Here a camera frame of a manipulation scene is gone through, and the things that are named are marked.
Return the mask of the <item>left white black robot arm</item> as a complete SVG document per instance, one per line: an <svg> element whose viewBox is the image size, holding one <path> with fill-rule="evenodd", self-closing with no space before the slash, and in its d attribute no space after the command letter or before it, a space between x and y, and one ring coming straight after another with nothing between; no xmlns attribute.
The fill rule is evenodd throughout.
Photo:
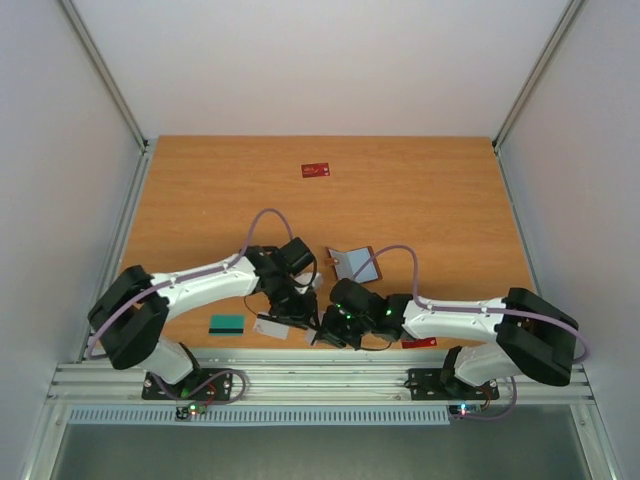
<svg viewBox="0 0 640 480"><path fill-rule="evenodd" d="M282 247L248 246L220 262L173 273L124 270L88 313L96 346L116 370L141 367L179 398L195 395L203 369L189 349L163 335L167 322L230 298L264 295L265 319L307 330L318 319L318 262L298 237Z"/></svg>

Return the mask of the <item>brown leather card holder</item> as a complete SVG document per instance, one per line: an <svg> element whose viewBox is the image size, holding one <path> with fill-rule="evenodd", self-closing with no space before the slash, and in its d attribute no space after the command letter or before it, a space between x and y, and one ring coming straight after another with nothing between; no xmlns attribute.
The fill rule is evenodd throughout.
<svg viewBox="0 0 640 480"><path fill-rule="evenodd" d="M333 270L337 280L347 278L358 283L370 283L383 278L371 246L348 251L326 248L326 252L325 264Z"/></svg>

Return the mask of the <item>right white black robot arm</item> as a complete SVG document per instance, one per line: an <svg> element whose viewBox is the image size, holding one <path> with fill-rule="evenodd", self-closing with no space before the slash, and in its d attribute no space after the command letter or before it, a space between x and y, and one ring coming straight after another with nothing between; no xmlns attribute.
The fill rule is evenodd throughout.
<svg viewBox="0 0 640 480"><path fill-rule="evenodd" d="M411 294L382 297L361 284L340 280L316 327L315 340L360 348L373 335L388 343L431 338L467 341L455 346L441 372L444 390L463 396L502 377L525 375L549 386L571 380L579 325L525 288L482 301L439 301Z"/></svg>

